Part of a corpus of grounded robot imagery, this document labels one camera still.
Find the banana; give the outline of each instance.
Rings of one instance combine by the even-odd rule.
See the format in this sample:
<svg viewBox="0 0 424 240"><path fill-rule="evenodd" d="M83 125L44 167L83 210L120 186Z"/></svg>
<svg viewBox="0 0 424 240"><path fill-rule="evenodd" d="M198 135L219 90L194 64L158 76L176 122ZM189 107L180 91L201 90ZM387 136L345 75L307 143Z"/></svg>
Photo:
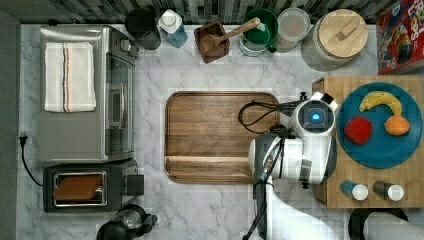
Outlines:
<svg viewBox="0 0 424 240"><path fill-rule="evenodd" d="M399 99L397 99L391 93L384 91L374 91L368 93L364 99L362 99L361 105L359 105L359 110L363 112L365 110L370 110L371 108L380 104L385 104L390 107L393 115L402 115L402 104L400 103Z"/></svg>

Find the marble countertop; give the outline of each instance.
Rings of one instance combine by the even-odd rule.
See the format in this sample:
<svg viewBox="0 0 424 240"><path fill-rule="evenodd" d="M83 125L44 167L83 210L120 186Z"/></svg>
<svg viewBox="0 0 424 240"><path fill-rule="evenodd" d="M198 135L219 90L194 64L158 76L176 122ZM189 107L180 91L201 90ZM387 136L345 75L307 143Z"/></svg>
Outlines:
<svg viewBox="0 0 424 240"><path fill-rule="evenodd" d="M37 179L42 166L37 161L37 121L40 93L40 38L38 25L22 25L20 131L31 138L26 158ZM369 26L365 49L351 62L331 72L318 72L303 61L300 45L289 53L265 52L246 57L238 49L238 37L231 39L230 52L205 64L194 41L193 30L186 26L188 41L180 49L164 38L154 50L139 52L135 73L135 151L145 174L145 195L140 204L159 220L144 239L241 239L254 218L251 185L177 184L164 171L165 104L181 90L266 91L280 102L298 100L302 91L312 94L312 82L326 75L376 75L375 26ZM234 26L226 26L227 31ZM25 239L95 239L97 230L115 213L46 214L42 189L33 184L18 161L17 233ZM327 209L317 202L313 187L300 183L274 182L280 198L291 206L311 214L332 227L340 239L349 239L347 224L351 210ZM420 210L407 214L421 220Z"/></svg>

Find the wooden spoon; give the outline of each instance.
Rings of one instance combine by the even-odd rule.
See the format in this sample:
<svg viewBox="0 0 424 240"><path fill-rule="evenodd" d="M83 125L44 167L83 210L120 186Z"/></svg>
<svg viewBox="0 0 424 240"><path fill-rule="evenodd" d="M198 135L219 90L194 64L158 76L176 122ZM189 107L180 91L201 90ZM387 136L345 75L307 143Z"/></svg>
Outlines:
<svg viewBox="0 0 424 240"><path fill-rule="evenodd" d="M229 32L225 35L222 35L220 37L214 36L212 34L208 34L200 40L200 43L203 46L203 48L205 49L205 51L209 51L209 50L219 46L219 44L222 41L227 40L227 39L234 37L236 35L239 35L240 33L248 31L252 28L255 28L260 23L261 23L261 20L259 18L255 17L255 18L252 18L249 21L245 22L240 27L238 27L238 28L234 29L233 31L231 31L231 32Z"/></svg>

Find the brown bowl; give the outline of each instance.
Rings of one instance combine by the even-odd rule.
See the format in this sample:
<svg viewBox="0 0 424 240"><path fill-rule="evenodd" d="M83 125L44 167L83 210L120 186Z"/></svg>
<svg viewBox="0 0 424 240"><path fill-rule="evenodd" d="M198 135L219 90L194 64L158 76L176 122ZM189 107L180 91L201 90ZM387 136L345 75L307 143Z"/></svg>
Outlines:
<svg viewBox="0 0 424 240"><path fill-rule="evenodd" d="M222 58L223 56L227 55L228 51L230 50L230 40L227 39L217 47L212 48L209 51L205 51L202 44L200 44L200 40L208 34L217 36L224 35L225 30L222 27L222 23L218 20L215 20L194 30L194 37L196 38L197 48L199 49L205 63L210 63L219 58Z"/></svg>

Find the dish towel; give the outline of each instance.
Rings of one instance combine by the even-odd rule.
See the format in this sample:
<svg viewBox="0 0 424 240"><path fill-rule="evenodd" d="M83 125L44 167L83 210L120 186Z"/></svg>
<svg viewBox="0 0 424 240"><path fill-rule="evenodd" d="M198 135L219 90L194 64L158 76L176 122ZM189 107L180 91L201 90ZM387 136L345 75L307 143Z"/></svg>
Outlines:
<svg viewBox="0 0 424 240"><path fill-rule="evenodd" d="M46 43L46 101L49 112L94 111L93 46Z"/></svg>

